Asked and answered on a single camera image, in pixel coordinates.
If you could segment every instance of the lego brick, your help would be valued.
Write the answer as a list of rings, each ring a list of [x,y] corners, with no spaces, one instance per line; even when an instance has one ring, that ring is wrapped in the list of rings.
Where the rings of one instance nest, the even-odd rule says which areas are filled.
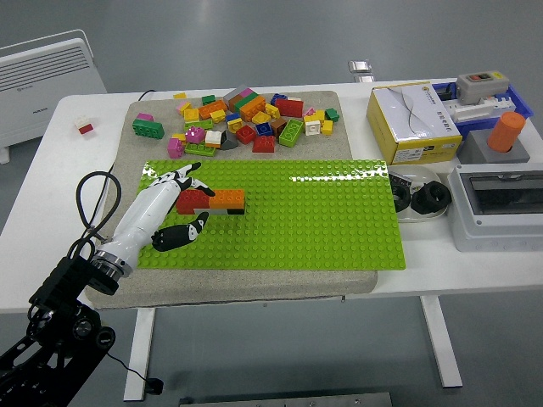
[[[245,104],[240,110],[241,118],[243,121],[251,121],[255,114],[263,112],[266,108],[266,100],[262,96],[257,96],[249,103]]]
[[[132,129],[138,136],[158,139],[164,137],[164,127],[162,127],[162,123],[156,121],[135,119],[132,122]]]
[[[210,197],[211,209],[243,209],[245,194],[243,189],[214,189],[214,197]]]
[[[308,121],[315,121],[315,120],[318,120],[318,118],[316,117],[316,114],[312,114],[311,116],[309,115],[304,116],[305,123],[307,123]]]
[[[270,121],[272,117],[269,114],[266,114],[264,112],[258,112],[253,116],[251,121],[255,123],[256,125],[261,125],[262,123],[266,123],[267,121]]]
[[[202,212],[206,212],[208,215],[229,215],[228,209],[198,209],[194,208],[194,214],[200,215]]]
[[[315,112],[315,117],[317,120],[319,120],[322,123],[324,123],[324,120],[326,120],[326,115],[324,113],[324,110],[317,110]]]
[[[324,123],[321,127],[321,133],[325,136],[331,136],[333,133],[333,121],[331,120],[324,120]]]
[[[279,144],[286,147],[294,147],[298,141],[299,134],[302,132],[303,126],[304,124],[299,120],[289,120],[283,129],[281,136],[279,136]]]
[[[183,102],[179,106],[176,107],[176,111],[179,115],[183,116],[185,114],[185,110],[192,109],[193,105],[190,104],[190,102]]]
[[[243,144],[249,144],[256,138],[256,131],[249,125],[244,125],[238,131],[236,131],[238,140]]]
[[[91,121],[86,116],[78,116],[74,120],[74,125],[76,125],[78,129],[81,129],[82,127],[85,127],[86,125],[90,125],[90,124],[91,124]]]
[[[266,103],[264,110],[266,111],[266,114],[271,116],[272,119],[279,119],[281,117],[279,109],[269,103]]]
[[[236,131],[241,129],[243,125],[244,125],[244,121],[241,119],[230,120],[228,122],[228,130],[231,131],[232,133],[235,133]]]
[[[271,128],[273,129],[273,135],[275,137],[279,137],[281,135],[281,132],[283,131],[283,129],[285,128],[285,126],[287,125],[287,122],[285,121],[284,118],[280,117],[279,119],[277,120],[274,120],[272,123],[271,123]]]
[[[205,146],[213,148],[221,148],[221,136],[220,131],[208,130],[205,133]]]
[[[215,101],[215,95],[208,95],[202,97],[202,104],[205,106],[206,104],[213,103]]]
[[[171,138],[178,138],[182,142],[187,142],[187,136],[185,136],[185,133],[173,133]]]
[[[227,123],[229,121],[233,121],[235,119],[241,119],[241,116],[239,115],[239,113],[230,113],[230,114],[227,114],[227,117],[225,118],[225,120],[227,121]]]
[[[92,125],[89,123],[88,125],[84,125],[83,127],[77,129],[79,130],[79,132],[81,134],[85,134],[85,133],[88,133],[89,131],[92,131],[94,130],[94,128],[92,127]]]
[[[185,147],[183,146],[181,140],[178,138],[172,137],[168,142],[168,155],[171,159],[179,159],[183,155]]]
[[[138,113],[136,116],[136,119],[146,120],[146,121],[154,121],[154,117],[152,114],[149,113]]]
[[[256,134],[259,136],[273,136],[272,125],[268,122],[256,125]]]
[[[233,113],[237,113],[236,112],[236,103],[239,102],[240,100],[242,100],[243,98],[244,97],[241,96],[241,95],[236,95],[232,99],[230,99],[230,101],[228,102],[228,110],[230,110]]]
[[[231,91],[231,92],[227,93],[225,96],[223,96],[222,100],[227,105],[230,105],[230,100],[232,98],[236,97],[237,95],[239,95],[239,93],[242,92],[244,89],[247,89],[247,87],[245,85],[238,86],[236,89],[234,89],[233,91]]]
[[[209,209],[210,197],[199,189],[186,189],[181,191],[176,201],[179,215],[194,215],[194,209]]]
[[[229,130],[224,130],[221,136],[221,150],[232,150],[239,145],[238,137]]]
[[[279,109],[281,116],[302,117],[304,102],[301,100],[278,99],[275,105]]]
[[[245,215],[245,209],[227,209],[229,215]]]
[[[305,135],[315,136],[321,134],[321,122],[319,120],[305,122]]]
[[[228,107],[225,105],[225,103],[222,100],[217,100],[210,104],[206,104],[205,106],[202,106],[201,108],[198,108],[198,111],[202,119],[209,119],[211,117],[211,113],[216,112],[217,110],[226,111],[227,109]]]
[[[242,90],[239,95],[242,97],[242,98],[246,98],[248,95],[250,95],[251,93],[255,93],[255,91],[253,91],[250,87],[248,87],[247,89],[244,89]]]
[[[211,120],[213,121],[213,123],[221,123],[225,120],[226,117],[227,115],[224,110],[217,110],[216,112],[211,112]]]
[[[185,109],[183,111],[183,118],[186,123],[200,120],[198,109]]]
[[[192,126],[201,127],[204,130],[211,130],[213,128],[213,121],[212,120],[193,121],[192,123],[185,123],[183,128],[185,131],[187,131]]]
[[[185,146],[185,153],[186,154],[194,154],[194,155],[203,155],[205,157],[213,157],[215,156],[216,148],[213,147],[206,147],[205,142],[201,142],[200,144],[194,144],[193,142],[188,142]]]
[[[278,99],[288,99],[285,95],[282,95],[280,93],[275,93],[272,97],[271,97],[271,101],[270,101],[270,105],[271,106],[275,106],[275,102],[278,100]]]
[[[236,104],[234,104],[234,112],[239,112],[240,109],[245,106],[247,103],[249,103],[251,100],[255,99],[256,97],[258,96],[258,93],[250,93],[248,96],[246,97],[242,97],[243,99],[241,99],[239,102],[237,102]]]
[[[304,113],[304,117],[311,116],[315,114],[315,112],[316,112],[315,108],[308,108],[307,111]]]
[[[326,120],[331,120],[334,123],[336,123],[339,120],[339,114],[336,109],[332,109],[332,108],[326,109],[324,111],[324,114],[326,116]]]
[[[257,137],[253,142],[253,153],[275,153],[275,136]]]
[[[179,161],[149,161],[146,168],[153,171],[143,174],[139,190],[154,181],[156,176],[149,174],[177,170]],[[139,269],[326,272],[406,267],[382,160],[212,159],[197,172],[213,190],[243,189],[245,215],[216,216],[183,248],[163,253],[150,245],[143,248]],[[193,219],[173,210],[160,228]]]
[[[193,144],[200,144],[205,140],[205,129],[202,127],[191,126],[185,132],[185,140]]]

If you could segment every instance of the purple lego brick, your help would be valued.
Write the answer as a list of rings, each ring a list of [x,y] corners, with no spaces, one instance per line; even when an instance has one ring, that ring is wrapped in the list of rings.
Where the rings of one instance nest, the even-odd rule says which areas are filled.
[[[154,121],[154,117],[149,113],[138,113],[136,119]]]
[[[185,151],[185,146],[178,138],[171,138],[168,142],[168,155],[171,159],[179,159]]]
[[[242,98],[246,98],[248,95],[250,95],[251,93],[254,93],[253,90],[248,87],[247,89],[245,89],[244,91],[241,91],[239,93],[239,96],[241,96]]]
[[[191,126],[185,133],[187,142],[193,142],[194,144],[200,144],[205,140],[205,130],[201,127]]]

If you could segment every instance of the robot finger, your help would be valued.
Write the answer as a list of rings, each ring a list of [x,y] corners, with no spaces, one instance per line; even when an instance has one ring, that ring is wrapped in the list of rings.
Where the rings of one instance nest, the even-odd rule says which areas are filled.
[[[194,188],[194,189],[199,189],[200,191],[204,191],[204,193],[208,197],[214,197],[215,196],[215,193],[213,192],[213,190],[211,188],[209,188],[202,181],[197,180],[196,178],[193,178],[193,183],[192,183],[191,187]]]
[[[177,170],[176,173],[179,174],[181,178],[185,178],[187,174],[197,170],[201,166],[202,166],[202,163],[194,163],[194,164],[185,165],[184,167]]]
[[[202,212],[186,225],[169,226],[160,229],[152,236],[153,247],[159,252],[166,252],[192,243],[204,229],[210,214]]]

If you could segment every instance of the orange lego brick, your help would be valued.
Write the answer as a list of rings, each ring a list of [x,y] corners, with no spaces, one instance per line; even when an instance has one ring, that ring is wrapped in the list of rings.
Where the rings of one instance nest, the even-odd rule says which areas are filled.
[[[245,191],[243,189],[218,189],[210,198],[211,209],[244,209]]]
[[[258,112],[266,110],[266,100],[263,96],[257,96],[249,103],[245,104],[240,110],[241,119],[243,121],[251,121]]]
[[[216,102],[206,104],[205,106],[202,106],[201,108],[198,108],[198,112],[200,113],[200,117],[202,119],[209,119],[211,117],[211,113],[216,112],[218,110],[227,110],[227,104],[222,101],[222,99],[217,100]]]

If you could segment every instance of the green lego brick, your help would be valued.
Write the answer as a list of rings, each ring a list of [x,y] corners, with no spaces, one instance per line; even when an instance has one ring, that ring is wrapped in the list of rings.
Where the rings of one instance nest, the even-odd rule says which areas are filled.
[[[331,120],[334,123],[336,123],[339,120],[339,114],[336,109],[332,109],[332,108],[326,109],[324,111],[324,114],[328,120]]]
[[[188,123],[185,123],[184,129],[187,131],[192,126],[194,127],[202,127],[204,130],[212,130],[213,129],[213,120],[201,120],[201,121],[190,121]]]
[[[205,142],[201,142],[200,144],[188,142],[185,146],[185,153],[204,155],[205,157],[213,157],[215,155],[215,150],[216,149],[213,147],[206,147]]]
[[[215,95],[209,95],[209,96],[203,96],[202,97],[202,105],[206,105],[206,104],[210,104],[210,103],[213,103],[215,102],[216,99],[215,99]]]
[[[149,161],[141,191],[177,170]],[[243,189],[245,215],[211,215],[195,242],[140,268],[229,270],[401,270],[406,267],[386,165],[381,160],[206,160],[191,173],[212,189]],[[192,215],[170,212],[168,227]]]
[[[239,102],[234,104],[234,110],[236,110],[234,113],[239,113],[239,110],[245,106],[247,103],[249,103],[251,100],[256,98],[258,96],[258,93],[253,92],[250,95],[246,96],[245,98],[241,99]]]
[[[279,136],[279,144],[287,147],[294,147],[303,127],[304,123],[301,121],[295,119],[289,120]]]
[[[132,122],[132,129],[138,136],[158,139],[164,137],[164,127],[162,127],[162,123],[156,121],[135,119]]]

